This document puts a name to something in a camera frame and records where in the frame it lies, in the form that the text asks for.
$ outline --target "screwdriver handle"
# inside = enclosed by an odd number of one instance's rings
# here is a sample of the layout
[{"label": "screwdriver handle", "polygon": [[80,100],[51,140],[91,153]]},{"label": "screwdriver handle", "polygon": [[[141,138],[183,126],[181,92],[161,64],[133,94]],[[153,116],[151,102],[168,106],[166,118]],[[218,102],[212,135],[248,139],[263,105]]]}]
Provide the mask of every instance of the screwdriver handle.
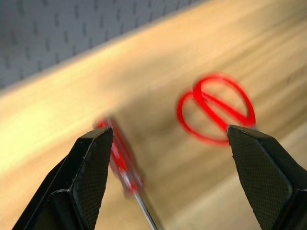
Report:
[{"label": "screwdriver handle", "polygon": [[109,163],[113,173],[119,178],[126,194],[138,193],[143,188],[143,182],[136,170],[136,164],[131,157],[125,139],[111,117],[94,125],[94,129],[101,127],[112,127],[113,129],[114,138]]}]

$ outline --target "textured gripper pad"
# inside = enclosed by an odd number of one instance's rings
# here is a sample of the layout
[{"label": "textured gripper pad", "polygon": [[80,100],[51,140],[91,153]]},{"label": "textured gripper pad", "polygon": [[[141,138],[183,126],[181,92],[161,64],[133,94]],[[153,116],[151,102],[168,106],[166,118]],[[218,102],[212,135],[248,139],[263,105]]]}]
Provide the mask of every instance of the textured gripper pad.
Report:
[{"label": "textured gripper pad", "polygon": [[292,195],[291,184],[261,142],[258,131],[231,126],[229,143],[246,197],[263,230],[274,229]]},{"label": "textured gripper pad", "polygon": [[105,193],[112,139],[102,135],[92,143],[74,184],[76,205],[88,230],[95,228]]}]

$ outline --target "wood grain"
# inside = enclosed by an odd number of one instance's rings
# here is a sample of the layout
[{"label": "wood grain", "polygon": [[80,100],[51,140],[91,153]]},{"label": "wood grain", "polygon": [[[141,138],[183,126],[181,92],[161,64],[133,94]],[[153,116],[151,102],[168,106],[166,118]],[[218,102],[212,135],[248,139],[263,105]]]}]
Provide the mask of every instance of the wood grain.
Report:
[{"label": "wood grain", "polygon": [[[230,148],[185,133],[176,103],[203,74],[229,73],[250,95],[258,128],[307,167],[306,12],[304,0],[212,0],[0,92],[1,229],[12,228],[46,173],[107,114],[132,145],[167,229],[260,229]],[[214,92],[242,107],[222,87]],[[192,103],[185,116],[217,132]],[[96,226],[105,228],[148,229],[112,173]]]}]

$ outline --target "pegboard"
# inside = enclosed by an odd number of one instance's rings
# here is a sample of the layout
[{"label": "pegboard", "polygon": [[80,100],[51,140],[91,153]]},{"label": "pegboard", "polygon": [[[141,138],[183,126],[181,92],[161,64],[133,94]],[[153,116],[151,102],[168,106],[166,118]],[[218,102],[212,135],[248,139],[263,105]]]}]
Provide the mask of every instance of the pegboard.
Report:
[{"label": "pegboard", "polygon": [[2,0],[0,89],[201,0]]}]

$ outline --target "red scissors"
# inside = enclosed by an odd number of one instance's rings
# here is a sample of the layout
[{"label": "red scissors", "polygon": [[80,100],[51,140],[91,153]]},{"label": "red scissors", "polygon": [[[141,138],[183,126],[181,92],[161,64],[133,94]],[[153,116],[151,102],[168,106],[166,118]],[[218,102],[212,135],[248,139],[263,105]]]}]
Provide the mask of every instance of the red scissors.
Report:
[{"label": "red scissors", "polygon": [[[240,112],[236,111],[234,108],[232,108],[230,105],[226,104],[225,102],[221,101],[220,99],[210,95],[206,91],[202,90],[202,87],[209,82],[221,82],[227,86],[230,86],[232,89],[234,89],[243,99],[245,106],[247,108],[247,115],[243,115]],[[225,137],[224,139],[218,139],[210,136],[205,136],[203,134],[200,134],[196,132],[193,128],[191,128],[187,122],[185,121],[183,117],[183,105],[187,101],[187,99],[192,98],[196,104],[199,106],[200,109],[203,110],[207,114],[207,116],[214,121],[217,126],[224,131],[224,133],[227,133],[227,128],[229,124],[223,120],[215,111],[213,111],[210,106],[208,105],[208,102],[214,103],[220,108],[222,108],[225,112],[227,112],[230,116],[232,116],[234,119],[236,119],[242,126],[249,127],[249,128],[255,128],[256,126],[256,117],[255,117],[255,111],[254,107],[251,103],[251,100],[249,99],[248,95],[244,92],[244,90],[239,86],[237,82],[235,82],[229,75],[224,73],[212,73],[204,76],[202,79],[200,79],[194,89],[192,91],[188,91],[185,94],[181,96],[181,98],[178,101],[177,105],[177,117],[179,119],[179,122],[182,124],[184,129],[194,135],[195,137],[206,141],[211,144],[216,145],[228,145],[228,138]]]}]

